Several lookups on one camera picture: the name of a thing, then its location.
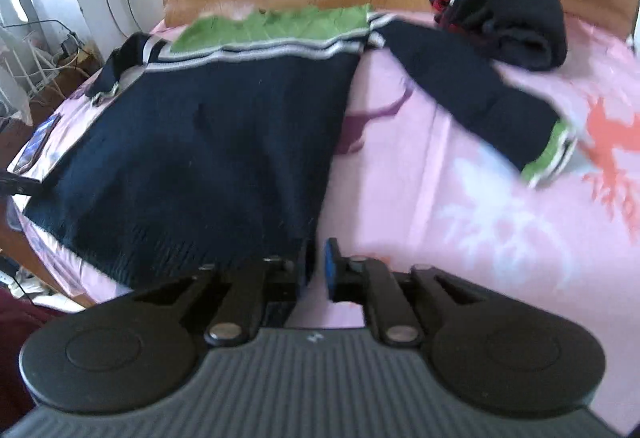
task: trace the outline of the pink bed sheet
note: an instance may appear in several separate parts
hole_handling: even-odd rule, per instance
[[[431,15],[411,14],[429,22]],[[567,18],[569,55],[555,72],[507,65],[504,78],[549,98],[581,133],[580,151],[548,188],[529,190],[491,147],[459,128],[386,52],[366,54],[319,224],[345,254],[395,270],[437,266],[588,328],[607,355],[594,411],[620,432],[640,420],[640,63],[624,43]],[[177,30],[157,33],[175,38]],[[66,101],[47,155],[83,132],[81,91]],[[24,204],[19,196],[16,204]],[[121,287],[22,218],[31,245],[69,293],[98,301]],[[362,325],[329,304],[317,274],[290,323]]]

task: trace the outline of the black folded garment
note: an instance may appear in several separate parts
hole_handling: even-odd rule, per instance
[[[436,22],[463,30],[487,57],[540,71],[566,59],[560,0],[431,0]]]

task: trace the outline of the gray ribbed panel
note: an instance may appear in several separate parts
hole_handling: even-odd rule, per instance
[[[321,334],[316,343],[309,340]],[[506,420],[458,401],[411,351],[366,329],[261,330],[208,355],[191,381],[129,414],[40,408],[7,438],[615,438],[586,410]]]

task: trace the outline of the maroon fabric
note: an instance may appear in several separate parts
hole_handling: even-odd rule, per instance
[[[14,299],[0,288],[0,432],[33,408],[18,368],[22,345],[29,335],[59,315],[63,314]]]

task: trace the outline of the screw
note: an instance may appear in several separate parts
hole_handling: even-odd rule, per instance
[[[386,331],[386,338],[392,342],[408,344],[418,338],[418,330],[413,326],[391,326],[391,328]]]
[[[217,341],[232,341],[242,334],[242,328],[236,323],[219,323],[209,329],[209,336]]]

